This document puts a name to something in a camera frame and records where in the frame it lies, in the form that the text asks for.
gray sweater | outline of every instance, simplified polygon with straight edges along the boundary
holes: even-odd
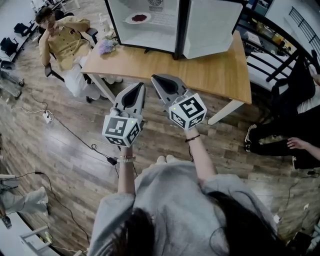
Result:
[[[156,256],[212,256],[215,254],[210,243],[227,252],[226,240],[219,229],[224,226],[224,214],[206,196],[212,191],[231,195],[256,212],[253,200],[276,230],[271,212],[236,175],[213,175],[199,186],[195,165],[190,161],[153,165],[135,179],[135,188],[136,197],[115,193],[101,200],[89,256],[108,255],[113,233],[119,231],[132,208],[141,208],[151,215],[155,226]]]

black pants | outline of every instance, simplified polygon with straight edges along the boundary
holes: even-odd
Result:
[[[252,142],[250,151],[264,156],[294,156],[296,157],[295,167],[297,169],[312,169],[320,167],[320,161],[303,149],[289,149],[288,140],[259,144],[258,141],[271,135],[296,137],[312,145],[320,146],[320,130],[317,121],[320,117],[320,106],[302,114],[297,114],[290,119],[280,119],[260,125],[250,132]]]

red food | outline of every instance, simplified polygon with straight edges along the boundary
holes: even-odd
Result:
[[[143,22],[146,18],[147,18],[147,16],[144,15],[144,14],[137,14],[137,15],[135,15],[134,17],[132,17],[131,19],[132,19],[134,22]]]

refrigerator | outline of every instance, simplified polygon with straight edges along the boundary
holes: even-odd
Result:
[[[247,0],[104,0],[119,44],[175,60],[225,52]]]

plate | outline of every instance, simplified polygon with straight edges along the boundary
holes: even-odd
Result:
[[[132,18],[136,15],[145,15],[146,19],[143,21],[133,21]],[[129,23],[129,24],[141,24],[141,23],[145,23],[148,22],[151,19],[151,14],[148,12],[135,12],[130,14],[126,19],[125,22]]]

